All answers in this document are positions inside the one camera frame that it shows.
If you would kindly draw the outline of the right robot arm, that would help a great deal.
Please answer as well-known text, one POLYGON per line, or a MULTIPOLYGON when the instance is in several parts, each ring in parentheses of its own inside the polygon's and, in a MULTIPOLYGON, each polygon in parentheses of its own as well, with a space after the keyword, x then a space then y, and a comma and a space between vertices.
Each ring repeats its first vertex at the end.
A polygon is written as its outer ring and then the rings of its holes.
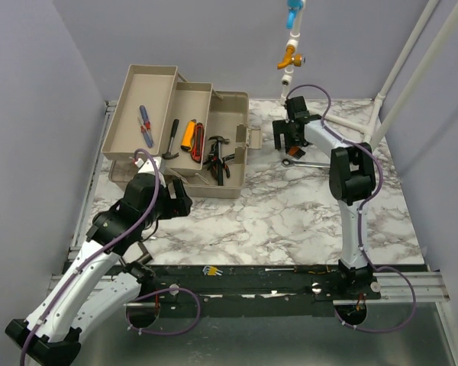
POLYGON ((373 279, 366 243, 368 201, 376 189, 371 147, 352 143, 325 125, 322 116, 309 112, 302 96, 290 98, 284 105, 287 118, 273 121, 275 149, 284 149, 289 156, 282 164, 311 166, 300 161, 309 145, 330 160, 329 189, 339 205, 342 225, 342 250, 332 283, 340 296, 354 298, 373 279))

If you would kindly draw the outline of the small blue clear screwdriver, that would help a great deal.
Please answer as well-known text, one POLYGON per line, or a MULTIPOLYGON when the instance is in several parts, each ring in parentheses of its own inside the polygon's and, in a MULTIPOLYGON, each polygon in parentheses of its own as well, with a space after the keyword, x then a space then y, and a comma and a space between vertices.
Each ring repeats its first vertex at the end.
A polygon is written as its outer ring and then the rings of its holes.
POLYGON ((140 131, 144 135, 146 133, 144 122, 140 117, 137 118, 137 121, 139 122, 139 125, 140 125, 140 131))

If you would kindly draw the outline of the taupe plastic tool box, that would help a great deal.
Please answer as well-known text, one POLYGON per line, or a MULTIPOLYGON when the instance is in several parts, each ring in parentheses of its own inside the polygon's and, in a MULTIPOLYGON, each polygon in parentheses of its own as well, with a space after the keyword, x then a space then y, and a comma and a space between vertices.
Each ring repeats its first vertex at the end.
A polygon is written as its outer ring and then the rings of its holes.
POLYGON ((249 96, 189 82, 176 66, 131 65, 114 107, 102 154, 110 182, 124 189, 137 172, 134 150, 163 159, 167 179, 180 178, 192 197, 236 199, 249 149, 262 133, 249 124, 249 96))

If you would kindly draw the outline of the small black handled hammer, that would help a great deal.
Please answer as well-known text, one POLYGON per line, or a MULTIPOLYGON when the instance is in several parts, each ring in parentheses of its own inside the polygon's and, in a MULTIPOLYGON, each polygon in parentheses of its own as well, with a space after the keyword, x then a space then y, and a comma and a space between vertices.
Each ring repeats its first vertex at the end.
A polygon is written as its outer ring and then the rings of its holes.
POLYGON ((176 136, 176 132, 178 130, 178 126, 179 126, 179 119, 174 119, 173 120, 173 125, 172 125, 172 128, 171 128, 171 132, 170 132, 170 136, 169 136, 168 149, 167 149, 167 151, 164 152, 164 154, 162 154, 162 157, 165 160, 176 159, 179 156, 178 152, 176 152, 176 153, 172 152, 173 143, 174 143, 174 139, 175 139, 175 136, 176 136))

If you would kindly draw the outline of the red black utility knife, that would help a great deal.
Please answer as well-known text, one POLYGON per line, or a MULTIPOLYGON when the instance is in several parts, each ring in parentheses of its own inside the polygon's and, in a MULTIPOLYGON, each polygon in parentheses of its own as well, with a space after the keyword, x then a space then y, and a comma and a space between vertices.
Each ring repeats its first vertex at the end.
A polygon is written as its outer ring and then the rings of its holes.
POLYGON ((204 127, 202 123, 197 123, 192 136, 191 158, 194 162, 200 162, 202 160, 203 143, 204 127))

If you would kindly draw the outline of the grey black tin snips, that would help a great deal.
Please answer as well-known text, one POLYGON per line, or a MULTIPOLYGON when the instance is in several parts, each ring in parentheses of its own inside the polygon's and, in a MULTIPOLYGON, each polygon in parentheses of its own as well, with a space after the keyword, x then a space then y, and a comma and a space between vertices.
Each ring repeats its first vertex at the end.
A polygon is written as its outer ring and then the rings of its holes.
POLYGON ((211 145, 211 149, 208 153, 207 159, 204 161, 203 166, 206 167, 208 171, 217 170, 218 165, 221 163, 219 147, 220 143, 218 141, 214 142, 211 145))

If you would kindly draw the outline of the black orange hex key set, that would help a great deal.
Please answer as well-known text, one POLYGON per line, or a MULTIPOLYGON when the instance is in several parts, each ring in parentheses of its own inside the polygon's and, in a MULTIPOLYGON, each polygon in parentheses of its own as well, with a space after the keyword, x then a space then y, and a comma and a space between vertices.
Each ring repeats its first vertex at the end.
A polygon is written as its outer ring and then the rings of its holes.
POLYGON ((297 159, 297 160, 302 158, 305 154, 306 152, 301 147, 298 147, 298 146, 290 147, 287 152, 288 156, 291 156, 293 159, 297 159))

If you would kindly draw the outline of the orange black utility knife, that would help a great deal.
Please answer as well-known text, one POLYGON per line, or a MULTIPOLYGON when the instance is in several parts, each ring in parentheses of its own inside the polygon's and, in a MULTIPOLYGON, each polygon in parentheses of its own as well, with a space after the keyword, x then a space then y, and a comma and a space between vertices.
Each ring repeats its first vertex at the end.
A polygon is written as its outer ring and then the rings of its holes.
POLYGON ((182 151, 190 152, 192 150, 192 137, 195 132, 196 120, 190 120, 185 128, 180 148, 182 151))

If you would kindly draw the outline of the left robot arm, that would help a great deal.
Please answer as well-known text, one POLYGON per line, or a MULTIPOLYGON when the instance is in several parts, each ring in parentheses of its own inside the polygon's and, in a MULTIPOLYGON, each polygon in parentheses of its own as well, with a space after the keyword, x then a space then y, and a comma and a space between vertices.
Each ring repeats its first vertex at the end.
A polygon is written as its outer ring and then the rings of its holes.
POLYGON ((74 262, 47 298, 24 319, 13 319, 6 335, 26 358, 40 365, 70 365, 88 332, 131 300, 158 294, 152 271, 139 262, 127 264, 107 289, 93 294, 102 277, 126 251, 141 241, 143 231, 161 220, 189 215, 192 200, 182 180, 168 188, 162 174, 137 173, 124 195, 99 212, 74 262))

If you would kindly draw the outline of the black handled claw hammer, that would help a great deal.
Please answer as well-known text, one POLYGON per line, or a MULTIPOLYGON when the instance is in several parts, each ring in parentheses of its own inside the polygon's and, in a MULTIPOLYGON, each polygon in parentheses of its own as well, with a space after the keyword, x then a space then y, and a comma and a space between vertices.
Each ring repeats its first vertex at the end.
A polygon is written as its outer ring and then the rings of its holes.
POLYGON ((226 138, 223 138, 222 136, 211 136, 211 137, 208 138, 208 140, 209 141, 213 141, 213 142, 218 141, 221 144, 220 147, 219 147, 220 160, 221 160, 221 163, 218 165, 219 178, 216 181, 217 181, 218 186, 223 186, 224 185, 224 176, 226 176, 226 175, 222 171, 222 158, 223 158, 222 146, 223 145, 228 145, 230 140, 226 139, 226 138))

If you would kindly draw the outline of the orange black needle-nose pliers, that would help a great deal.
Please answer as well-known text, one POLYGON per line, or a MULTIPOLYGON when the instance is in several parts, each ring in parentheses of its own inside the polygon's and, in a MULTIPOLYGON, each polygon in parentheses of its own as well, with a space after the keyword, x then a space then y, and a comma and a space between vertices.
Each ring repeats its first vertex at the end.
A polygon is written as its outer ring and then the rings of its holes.
MULTIPOLYGON (((230 178, 230 168, 227 164, 228 161, 235 159, 235 154, 229 154, 222 158, 222 171, 225 173, 226 178, 230 178)), ((218 174, 218 157, 214 154, 209 154, 208 158, 203 162, 203 165, 207 167, 207 170, 211 173, 213 179, 219 178, 218 174)))

